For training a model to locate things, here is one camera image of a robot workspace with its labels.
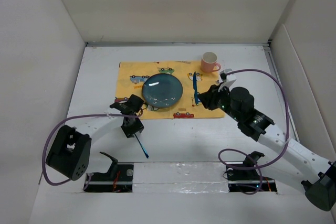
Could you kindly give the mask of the blue metal fork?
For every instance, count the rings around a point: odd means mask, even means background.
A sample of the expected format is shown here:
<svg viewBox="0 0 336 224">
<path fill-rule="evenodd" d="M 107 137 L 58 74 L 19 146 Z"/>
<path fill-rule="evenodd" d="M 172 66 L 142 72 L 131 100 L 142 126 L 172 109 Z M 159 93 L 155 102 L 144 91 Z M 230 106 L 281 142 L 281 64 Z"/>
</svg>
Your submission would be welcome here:
<svg viewBox="0 0 336 224">
<path fill-rule="evenodd" d="M 140 147 L 141 147 L 141 149 L 142 149 L 142 151 L 143 151 L 145 157 L 146 157 L 146 158 L 149 158 L 148 152 L 147 152 L 147 150 L 145 149 L 145 147 L 142 145 L 142 143 L 141 143 L 139 137 L 138 137 L 136 134 L 135 134 L 134 136 L 135 136 L 135 138 L 136 138 L 138 144 L 140 145 Z"/>
</svg>

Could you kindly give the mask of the dark teal ceramic plate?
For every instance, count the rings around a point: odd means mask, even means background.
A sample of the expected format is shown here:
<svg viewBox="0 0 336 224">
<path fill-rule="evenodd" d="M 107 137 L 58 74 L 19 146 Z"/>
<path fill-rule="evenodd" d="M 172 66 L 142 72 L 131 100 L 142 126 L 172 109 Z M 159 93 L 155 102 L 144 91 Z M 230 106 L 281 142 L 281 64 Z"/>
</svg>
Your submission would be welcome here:
<svg viewBox="0 0 336 224">
<path fill-rule="evenodd" d="M 167 73 L 158 73 L 145 81 L 141 94 L 146 104 L 165 109 L 179 102 L 183 95 L 183 86 L 177 77 Z"/>
</svg>

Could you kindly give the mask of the blue metal knife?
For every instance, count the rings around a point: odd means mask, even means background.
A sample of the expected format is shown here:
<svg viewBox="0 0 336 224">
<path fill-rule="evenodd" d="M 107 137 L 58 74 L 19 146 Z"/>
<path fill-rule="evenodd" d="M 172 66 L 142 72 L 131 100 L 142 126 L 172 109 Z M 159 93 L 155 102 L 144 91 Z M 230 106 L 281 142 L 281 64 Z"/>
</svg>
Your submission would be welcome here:
<svg viewBox="0 0 336 224">
<path fill-rule="evenodd" d="M 200 74 L 195 71 L 193 73 L 193 90 L 194 90 L 194 100 L 195 100 L 196 105 L 199 105 L 200 103 L 200 100 L 198 98 L 198 89 L 197 89 L 197 83 L 199 82 L 199 77 L 200 77 Z"/>
</svg>

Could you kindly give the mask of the yellow vehicle print cloth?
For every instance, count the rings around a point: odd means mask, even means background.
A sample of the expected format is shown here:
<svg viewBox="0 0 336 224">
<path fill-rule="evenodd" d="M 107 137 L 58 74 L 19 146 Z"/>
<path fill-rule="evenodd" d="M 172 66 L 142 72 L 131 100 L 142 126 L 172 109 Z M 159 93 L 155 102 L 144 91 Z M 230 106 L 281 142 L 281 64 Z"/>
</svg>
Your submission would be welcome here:
<svg viewBox="0 0 336 224">
<path fill-rule="evenodd" d="M 142 96 L 142 86 L 155 74 L 166 73 L 178 78 L 183 87 L 183 94 L 177 104 L 170 108 L 155 108 L 148 103 L 143 106 L 143 119 L 210 119 L 222 118 L 221 110 L 213 112 L 205 109 L 194 98 L 193 75 L 196 75 L 197 91 L 205 92 L 213 84 L 219 83 L 217 72 L 204 73 L 199 61 L 154 61 L 154 62 L 121 62 L 115 101 L 125 101 L 130 95 Z"/>
</svg>

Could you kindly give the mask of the pink ceramic mug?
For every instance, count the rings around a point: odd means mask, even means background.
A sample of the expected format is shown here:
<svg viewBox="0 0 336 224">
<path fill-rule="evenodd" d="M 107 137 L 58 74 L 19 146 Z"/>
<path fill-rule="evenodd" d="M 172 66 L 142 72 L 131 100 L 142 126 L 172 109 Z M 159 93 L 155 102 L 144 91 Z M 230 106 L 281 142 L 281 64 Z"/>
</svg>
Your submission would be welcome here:
<svg viewBox="0 0 336 224">
<path fill-rule="evenodd" d="M 217 55 L 213 52 L 206 52 L 202 55 L 201 70 L 211 73 L 221 70 L 221 65 L 217 62 Z"/>
</svg>

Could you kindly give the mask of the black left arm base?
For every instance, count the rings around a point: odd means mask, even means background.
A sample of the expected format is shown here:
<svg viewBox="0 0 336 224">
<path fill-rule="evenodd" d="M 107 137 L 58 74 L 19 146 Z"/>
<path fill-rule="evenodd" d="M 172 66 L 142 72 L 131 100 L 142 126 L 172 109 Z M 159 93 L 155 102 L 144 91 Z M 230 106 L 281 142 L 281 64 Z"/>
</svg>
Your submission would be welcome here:
<svg viewBox="0 0 336 224">
<path fill-rule="evenodd" d="M 83 191 L 86 193 L 132 193 L 133 163 L 119 163 L 116 158 L 100 152 L 110 161 L 110 167 L 105 173 L 93 172 L 86 175 Z"/>
</svg>

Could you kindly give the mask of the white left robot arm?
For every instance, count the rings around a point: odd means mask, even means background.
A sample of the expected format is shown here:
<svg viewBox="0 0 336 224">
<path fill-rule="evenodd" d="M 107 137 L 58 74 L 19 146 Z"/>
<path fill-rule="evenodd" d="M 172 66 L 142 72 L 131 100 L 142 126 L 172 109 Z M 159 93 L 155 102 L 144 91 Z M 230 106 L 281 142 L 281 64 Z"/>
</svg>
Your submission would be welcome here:
<svg viewBox="0 0 336 224">
<path fill-rule="evenodd" d="M 58 123 L 49 134 L 43 150 L 43 176 L 52 186 L 78 180 L 89 165 L 91 145 L 113 129 L 120 128 L 126 138 L 136 137 L 144 130 L 140 121 L 144 101 L 131 95 L 126 101 L 115 102 L 103 114 L 72 116 Z M 54 183 L 47 175 L 49 166 L 67 177 Z"/>
</svg>

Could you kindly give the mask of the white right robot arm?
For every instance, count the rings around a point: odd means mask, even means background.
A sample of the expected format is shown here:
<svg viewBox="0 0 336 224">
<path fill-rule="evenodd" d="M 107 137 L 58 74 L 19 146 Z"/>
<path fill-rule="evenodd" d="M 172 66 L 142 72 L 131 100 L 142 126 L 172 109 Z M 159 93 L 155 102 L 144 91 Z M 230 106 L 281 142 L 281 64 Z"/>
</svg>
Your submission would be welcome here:
<svg viewBox="0 0 336 224">
<path fill-rule="evenodd" d="M 245 163 L 243 173 L 247 178 L 256 178 L 263 168 L 284 158 L 298 170 L 297 181 L 306 198 L 323 211 L 332 209 L 335 204 L 335 163 L 289 139 L 271 118 L 254 108 L 254 97 L 247 89 L 220 89 L 212 85 L 198 98 L 204 108 L 211 111 L 221 109 L 237 122 L 243 134 L 279 153 L 274 160 L 262 165 L 257 161 Z"/>
</svg>

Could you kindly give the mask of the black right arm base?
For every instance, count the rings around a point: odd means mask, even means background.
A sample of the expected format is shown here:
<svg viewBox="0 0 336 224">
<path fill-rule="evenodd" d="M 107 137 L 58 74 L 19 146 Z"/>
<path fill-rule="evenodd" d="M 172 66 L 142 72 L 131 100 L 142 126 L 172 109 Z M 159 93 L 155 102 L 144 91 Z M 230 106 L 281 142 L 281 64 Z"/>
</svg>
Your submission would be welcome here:
<svg viewBox="0 0 336 224">
<path fill-rule="evenodd" d="M 260 180 L 257 169 L 238 170 L 226 166 L 223 178 L 228 180 L 230 193 L 241 192 L 243 194 L 252 194 L 257 189 L 258 192 L 277 192 L 275 180 L 269 177 L 263 177 Z"/>
</svg>

